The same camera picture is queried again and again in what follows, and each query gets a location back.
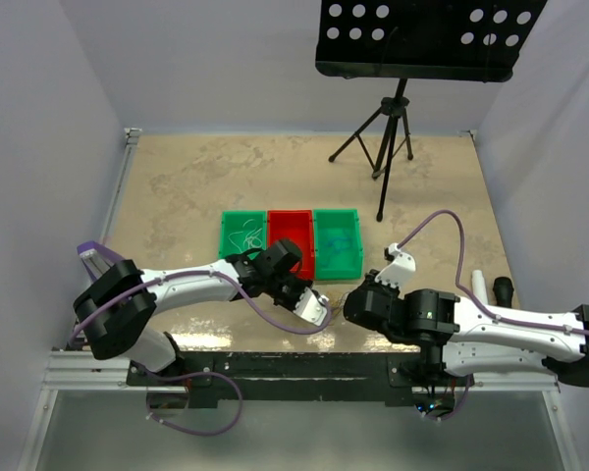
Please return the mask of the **red plastic bin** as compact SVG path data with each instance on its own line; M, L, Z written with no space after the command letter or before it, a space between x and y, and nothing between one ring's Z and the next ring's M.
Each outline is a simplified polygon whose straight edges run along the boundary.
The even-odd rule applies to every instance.
M269 210L268 243L287 238L295 243L301 251L301 268L299 275L313 280L315 275L315 243L313 231L313 212L307 210Z

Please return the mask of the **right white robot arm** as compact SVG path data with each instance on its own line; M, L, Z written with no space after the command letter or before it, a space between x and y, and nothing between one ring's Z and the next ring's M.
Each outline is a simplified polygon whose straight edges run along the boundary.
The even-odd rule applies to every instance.
M403 368L413 381L438 386L448 377L532 372L589 388L589 305L565 313L480 307L431 288L401 294L377 274L348 295L344 316L391 343L418 346L418 359Z

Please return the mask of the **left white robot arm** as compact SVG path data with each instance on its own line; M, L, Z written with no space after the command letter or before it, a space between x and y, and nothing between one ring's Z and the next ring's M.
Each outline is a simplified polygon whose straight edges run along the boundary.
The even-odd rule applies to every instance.
M78 322L72 336L84 336L97 360L124 357L160 384L173 385L184 373L184 361L171 335L149 328L160 313L212 301L251 302L266 294L307 322L296 334L323 330L327 299L300 277L301 262L300 249L287 238L185 269L140 270L133 260L118 258L75 300Z

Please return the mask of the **green plastic bin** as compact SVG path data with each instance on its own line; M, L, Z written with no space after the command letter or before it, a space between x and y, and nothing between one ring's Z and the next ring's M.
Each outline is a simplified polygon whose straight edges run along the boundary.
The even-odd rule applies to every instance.
M268 215L266 211L224 211L221 217L219 257L266 249Z
M314 209L317 281L352 281L362 275L364 249L356 209Z

